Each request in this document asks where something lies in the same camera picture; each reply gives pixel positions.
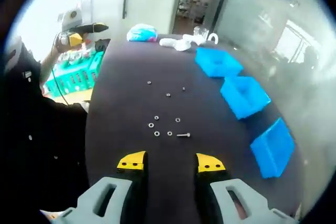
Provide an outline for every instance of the black tablecloth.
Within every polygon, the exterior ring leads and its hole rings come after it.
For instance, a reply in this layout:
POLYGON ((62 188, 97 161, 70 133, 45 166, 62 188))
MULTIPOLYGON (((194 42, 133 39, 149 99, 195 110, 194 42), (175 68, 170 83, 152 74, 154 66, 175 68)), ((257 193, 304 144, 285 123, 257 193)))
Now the black tablecloth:
POLYGON ((220 159, 234 178, 263 194, 270 208, 293 214, 302 196, 298 147, 282 176, 272 179, 262 179, 249 148, 279 116, 276 107, 271 103, 247 120, 236 120, 219 92, 224 80, 205 75, 194 62, 195 48, 178 52, 155 42, 110 43, 87 121, 91 183, 115 172, 123 156, 145 150, 149 154, 146 222, 199 223, 193 166, 195 153, 203 153, 220 159), (176 137, 187 132, 190 138, 176 137))

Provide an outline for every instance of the screw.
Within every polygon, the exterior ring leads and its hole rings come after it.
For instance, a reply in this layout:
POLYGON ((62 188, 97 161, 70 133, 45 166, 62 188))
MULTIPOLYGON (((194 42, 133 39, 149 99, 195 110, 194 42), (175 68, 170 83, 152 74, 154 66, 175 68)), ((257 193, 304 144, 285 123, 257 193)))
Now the screw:
POLYGON ((186 136, 186 137, 190 137, 190 133, 186 133, 186 134, 178 134, 176 136, 186 136))

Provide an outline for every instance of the green container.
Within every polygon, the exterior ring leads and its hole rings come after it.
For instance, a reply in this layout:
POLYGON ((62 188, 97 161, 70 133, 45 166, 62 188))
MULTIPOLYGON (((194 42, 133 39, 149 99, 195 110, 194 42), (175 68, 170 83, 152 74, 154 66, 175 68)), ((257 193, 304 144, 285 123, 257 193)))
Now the green container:
POLYGON ((88 84, 90 88, 93 88, 96 82, 96 79, 98 78, 98 74, 100 71, 100 66, 101 66, 101 62, 103 59, 103 52, 98 52, 96 53, 96 55, 94 56, 92 63, 89 67, 88 70, 88 84))
MULTIPOLYGON (((54 68, 55 78, 62 94, 93 88, 98 77, 102 58, 103 52, 92 52, 89 58, 82 58, 77 64, 65 65, 60 63, 56 65, 54 68)), ((52 74, 46 82, 46 87, 52 97, 60 96, 52 74)))

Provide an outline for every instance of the blue plastic bin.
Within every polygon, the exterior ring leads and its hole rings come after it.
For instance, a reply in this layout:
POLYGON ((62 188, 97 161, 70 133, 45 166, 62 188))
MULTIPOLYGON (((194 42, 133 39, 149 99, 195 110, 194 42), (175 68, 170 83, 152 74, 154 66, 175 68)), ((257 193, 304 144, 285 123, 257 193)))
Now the blue plastic bin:
POLYGON ((237 60, 217 49, 199 47, 195 61, 209 77, 236 76, 243 70, 237 60))
POLYGON ((279 118, 250 145, 263 178, 280 177, 295 149, 285 122, 279 118))
POLYGON ((271 102, 266 92, 252 77, 225 77, 220 90, 238 120, 261 111, 271 102))

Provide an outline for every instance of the black wire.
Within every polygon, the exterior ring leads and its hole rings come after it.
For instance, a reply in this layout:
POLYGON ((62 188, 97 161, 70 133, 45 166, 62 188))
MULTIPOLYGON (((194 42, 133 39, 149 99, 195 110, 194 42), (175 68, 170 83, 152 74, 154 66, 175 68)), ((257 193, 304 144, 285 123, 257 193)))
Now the black wire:
MULTIPOLYGON (((53 42, 53 45, 51 46, 50 55, 53 54, 53 53, 52 53, 52 50, 53 50, 53 48, 54 48, 54 44, 55 44, 55 41, 56 41, 57 36, 58 36, 58 34, 54 37, 54 42, 53 42)), ((63 100, 65 101, 65 103, 66 103, 67 105, 69 105, 69 103, 67 102, 67 100, 66 100, 65 97, 63 96, 63 94, 62 94, 62 92, 61 92, 61 89, 59 88, 59 85, 58 85, 58 83, 57 83, 57 81, 56 81, 56 77, 55 77, 55 73, 54 73, 54 67, 52 67, 51 72, 52 72, 52 75, 54 76, 54 80, 55 80, 55 83, 56 83, 56 86, 57 86, 57 89, 58 89, 59 93, 61 94, 61 96, 62 96, 63 100)))

